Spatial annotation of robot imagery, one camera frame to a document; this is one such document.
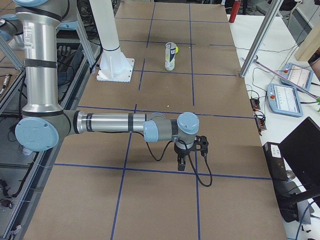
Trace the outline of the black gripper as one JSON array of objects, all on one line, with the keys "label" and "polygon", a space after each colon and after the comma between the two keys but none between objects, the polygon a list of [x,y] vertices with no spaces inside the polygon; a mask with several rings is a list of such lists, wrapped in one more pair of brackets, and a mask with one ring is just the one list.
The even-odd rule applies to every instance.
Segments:
[{"label": "black gripper", "polygon": [[196,145],[187,144],[186,146],[183,143],[176,142],[174,144],[174,151],[177,154],[177,170],[184,171],[186,168],[186,156],[188,153],[195,150]]}]

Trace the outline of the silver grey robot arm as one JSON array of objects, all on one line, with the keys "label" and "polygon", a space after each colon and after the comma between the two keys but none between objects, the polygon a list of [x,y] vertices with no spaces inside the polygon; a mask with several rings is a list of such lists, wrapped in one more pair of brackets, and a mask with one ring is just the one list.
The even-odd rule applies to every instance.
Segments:
[{"label": "silver grey robot arm", "polygon": [[23,25],[27,103],[15,136],[25,148],[43,152],[69,135],[84,132],[138,133],[146,143],[174,143],[178,170],[185,169],[190,153],[207,154],[207,142],[198,136],[199,118],[184,112],[176,119],[160,113],[113,114],[65,110],[58,101],[57,29],[78,24],[74,0],[18,0],[16,15]]}]

